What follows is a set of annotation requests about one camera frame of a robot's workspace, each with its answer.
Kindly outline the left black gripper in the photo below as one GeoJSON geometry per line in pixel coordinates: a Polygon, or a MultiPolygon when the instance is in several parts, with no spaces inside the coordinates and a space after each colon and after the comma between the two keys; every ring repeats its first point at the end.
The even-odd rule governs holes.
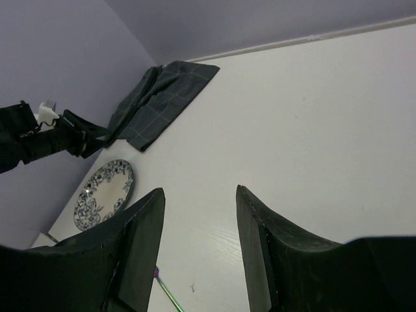
{"type": "Polygon", "coordinates": [[[62,117],[65,123],[20,138],[23,163],[31,163],[61,151],[86,159],[107,145],[110,134],[107,128],[89,122],[70,110],[64,110],[62,117]]]}

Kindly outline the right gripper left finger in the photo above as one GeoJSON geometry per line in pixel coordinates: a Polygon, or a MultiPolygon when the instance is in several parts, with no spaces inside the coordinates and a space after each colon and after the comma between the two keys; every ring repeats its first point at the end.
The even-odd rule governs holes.
{"type": "Polygon", "coordinates": [[[146,311],[164,190],[54,246],[1,248],[2,311],[146,311]]]}

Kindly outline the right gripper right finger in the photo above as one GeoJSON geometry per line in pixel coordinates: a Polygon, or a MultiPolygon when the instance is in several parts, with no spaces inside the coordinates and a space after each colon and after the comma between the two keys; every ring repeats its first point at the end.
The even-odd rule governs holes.
{"type": "Polygon", "coordinates": [[[414,311],[415,237],[315,235],[236,191],[251,311],[414,311]]]}

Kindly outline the dark plaid cloth napkin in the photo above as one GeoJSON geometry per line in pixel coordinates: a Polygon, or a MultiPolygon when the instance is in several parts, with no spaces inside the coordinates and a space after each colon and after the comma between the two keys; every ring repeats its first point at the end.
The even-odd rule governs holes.
{"type": "Polygon", "coordinates": [[[179,60],[148,69],[111,116],[106,147],[120,139],[145,152],[219,70],[215,65],[179,60]]]}

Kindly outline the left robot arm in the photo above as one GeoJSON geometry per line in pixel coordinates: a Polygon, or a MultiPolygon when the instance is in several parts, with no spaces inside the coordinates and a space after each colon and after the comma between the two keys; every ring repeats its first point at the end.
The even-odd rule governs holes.
{"type": "Polygon", "coordinates": [[[41,106],[34,114],[20,101],[1,109],[1,173],[62,151],[88,158],[105,146],[108,133],[70,110],[56,114],[41,106]]]}

